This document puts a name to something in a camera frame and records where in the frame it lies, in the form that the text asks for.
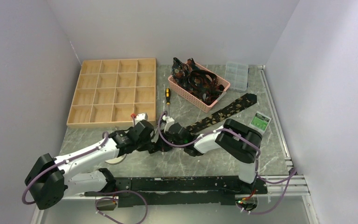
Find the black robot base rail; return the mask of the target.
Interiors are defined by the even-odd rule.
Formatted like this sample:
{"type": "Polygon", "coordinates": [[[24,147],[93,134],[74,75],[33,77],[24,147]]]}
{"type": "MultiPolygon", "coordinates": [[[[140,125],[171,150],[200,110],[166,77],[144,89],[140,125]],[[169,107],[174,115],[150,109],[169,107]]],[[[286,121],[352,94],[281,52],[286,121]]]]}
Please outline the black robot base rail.
{"type": "Polygon", "coordinates": [[[267,194],[266,183],[257,179],[245,183],[235,175],[190,177],[117,177],[100,193],[87,191],[85,196],[116,196],[120,208],[135,205],[206,204],[235,205],[250,194],[267,194]]]}

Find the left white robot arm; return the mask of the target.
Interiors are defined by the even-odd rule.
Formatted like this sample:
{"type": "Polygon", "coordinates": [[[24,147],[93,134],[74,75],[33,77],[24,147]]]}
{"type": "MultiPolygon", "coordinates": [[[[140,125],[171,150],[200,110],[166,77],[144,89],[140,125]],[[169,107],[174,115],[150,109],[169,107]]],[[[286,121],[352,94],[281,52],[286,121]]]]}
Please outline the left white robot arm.
{"type": "Polygon", "coordinates": [[[116,190],[116,179],[106,168],[85,170],[104,161],[131,154],[151,143],[154,126],[141,120],[127,130],[103,132],[102,140],[62,156],[40,156],[25,179],[24,204],[36,204],[45,210],[62,198],[95,192],[109,196],[116,190]]]}

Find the black gold patterned tie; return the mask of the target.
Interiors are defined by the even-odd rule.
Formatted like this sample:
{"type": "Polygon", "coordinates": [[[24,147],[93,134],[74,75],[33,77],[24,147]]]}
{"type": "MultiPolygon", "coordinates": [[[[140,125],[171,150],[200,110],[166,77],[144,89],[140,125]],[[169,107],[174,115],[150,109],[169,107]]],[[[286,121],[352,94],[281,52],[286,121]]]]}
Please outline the black gold patterned tie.
{"type": "Polygon", "coordinates": [[[198,133],[215,125],[239,112],[255,105],[257,103],[257,96],[252,93],[246,93],[243,96],[237,98],[235,101],[227,105],[226,107],[212,113],[211,115],[203,118],[200,121],[197,121],[186,127],[190,133],[198,133]]]}

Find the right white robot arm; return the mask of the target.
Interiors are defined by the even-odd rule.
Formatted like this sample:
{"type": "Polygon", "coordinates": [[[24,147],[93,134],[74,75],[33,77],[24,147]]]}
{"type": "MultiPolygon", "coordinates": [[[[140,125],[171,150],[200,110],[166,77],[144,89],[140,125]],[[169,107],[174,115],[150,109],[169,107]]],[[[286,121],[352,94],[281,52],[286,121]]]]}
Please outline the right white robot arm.
{"type": "Polygon", "coordinates": [[[239,190],[244,194],[256,188],[256,165],[260,155],[262,134],[233,119],[225,120],[219,128],[195,136],[179,123],[170,123],[159,139],[170,147],[182,148],[185,153],[196,157],[211,150],[223,149],[240,163],[239,190]]]}

